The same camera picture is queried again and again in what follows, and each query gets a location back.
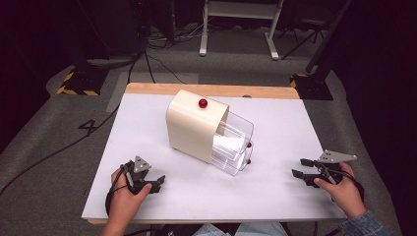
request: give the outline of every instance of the wire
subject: wire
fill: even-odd
[[[162,61],[161,60],[159,60],[159,59],[156,59],[156,58],[154,58],[154,57],[151,57],[151,56],[149,56],[149,55],[147,55],[147,57],[148,58],[150,58],[150,59],[152,59],[152,60],[155,60],[155,61],[158,61],[159,63],[160,63],[160,65],[162,65],[166,70],[168,70],[172,75],[174,75],[174,77],[179,81],[179,82],[181,82],[182,84],[184,84],[184,85],[186,85],[187,83],[185,83],[185,82],[183,82],[183,81],[181,81],[178,77],[177,77],[177,75],[175,75],[175,73],[174,72],[172,72],[168,67],[166,67],[163,63],[162,63]]]
[[[138,51],[132,52],[132,53],[125,53],[125,52],[120,52],[117,51],[115,49],[113,49],[112,47],[110,47],[101,37],[100,33],[98,33],[98,31],[95,29],[94,24],[92,23],[92,20],[89,18],[89,15],[87,14],[86,10],[84,9],[83,5],[80,3],[80,0],[77,0],[78,5],[80,6],[80,9],[83,11],[83,14],[86,16],[87,21],[89,22],[89,25],[91,26],[92,30],[94,31],[95,35],[98,37],[98,39],[101,41],[101,43],[109,50],[114,52],[115,54],[121,55],[121,56],[132,56],[133,54],[138,54],[141,53],[143,50],[139,49]]]
[[[135,66],[136,61],[138,61],[140,55],[137,55],[135,57],[136,60],[134,60],[134,62],[132,63],[132,66],[129,70],[129,76],[128,76],[128,82],[130,82],[130,77],[131,77],[131,73],[132,73],[132,69]],[[108,115],[102,122],[101,124],[99,124],[97,127],[94,127],[94,129],[90,129],[84,136],[82,136],[81,138],[77,139],[76,141],[70,143],[67,146],[64,146],[52,153],[50,153],[49,155],[47,155],[46,157],[40,159],[39,161],[35,162],[34,164],[28,166],[26,169],[24,169],[23,171],[21,171],[19,174],[17,174],[14,178],[12,178],[0,191],[0,197],[3,195],[3,193],[22,175],[24,175],[26,172],[30,171],[31,169],[33,169],[34,167],[36,167],[38,164],[42,163],[43,161],[49,159],[50,157],[76,145],[77,143],[81,142],[82,140],[84,140],[85,138],[89,137],[92,133],[94,133],[95,131],[97,131],[99,128],[101,128],[115,113],[116,111],[119,109],[120,103],[116,106],[116,108],[110,113],[110,115]]]
[[[146,50],[145,50],[145,57],[147,58],[147,64],[148,64],[148,69],[149,69],[150,77],[152,78],[153,83],[156,84],[156,81],[153,78],[152,70],[150,69],[148,54],[147,54],[147,51]]]

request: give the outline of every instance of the hand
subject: hand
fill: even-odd
[[[116,179],[119,171],[120,169],[117,169],[111,175],[111,183]],[[137,195],[133,195],[127,188],[126,176],[121,174],[114,187],[115,190],[120,189],[113,193],[110,214],[101,235],[123,235],[129,222],[136,215],[142,202],[149,194],[151,187],[151,184],[146,184]]]
[[[353,174],[352,167],[350,165],[340,162],[341,170],[347,173]],[[357,217],[364,214],[367,210],[362,203],[361,196],[355,184],[343,177],[341,182],[337,185],[332,185],[326,180],[316,178],[314,182],[322,189],[330,193],[334,202],[344,211],[349,218]]]

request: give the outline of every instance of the gray carpet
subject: gray carpet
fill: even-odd
[[[200,39],[170,49],[149,49],[179,78],[192,84],[289,87],[288,78],[302,73],[319,43],[307,43],[284,61],[272,61],[264,31],[220,30],[208,37],[208,55],[199,56]],[[295,45],[291,32],[274,39],[278,53]],[[149,59],[157,83],[178,83],[158,61]],[[129,67],[109,72],[101,96],[56,94],[71,67],[50,79],[50,99],[24,126],[0,156],[0,187],[26,167],[82,137],[78,127],[93,119],[100,124],[121,96]],[[132,80],[149,82],[142,57]],[[393,235],[401,235],[389,192],[364,148],[335,74],[327,79],[334,101],[305,100],[323,148],[355,153],[352,163],[366,189],[366,206]],[[81,219],[96,168],[100,162],[114,116],[90,137],[40,163],[21,176],[0,197],[1,235],[98,235],[101,225]],[[318,235],[325,235],[340,221],[320,221]],[[290,222],[292,235],[313,235],[314,222]],[[131,225],[128,232],[149,227]]]

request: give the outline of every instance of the red button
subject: red button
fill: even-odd
[[[207,100],[205,100],[205,99],[200,99],[200,101],[199,101],[199,106],[200,106],[201,108],[206,108],[206,107],[208,107],[208,101],[207,101]]]

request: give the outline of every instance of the wooden table edge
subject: wooden table edge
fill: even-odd
[[[295,88],[287,87],[250,87],[250,86],[220,86],[220,85],[182,85],[182,84],[148,84],[130,83],[126,93],[143,94],[176,94],[184,89],[203,96],[251,96],[254,98],[300,99]]]

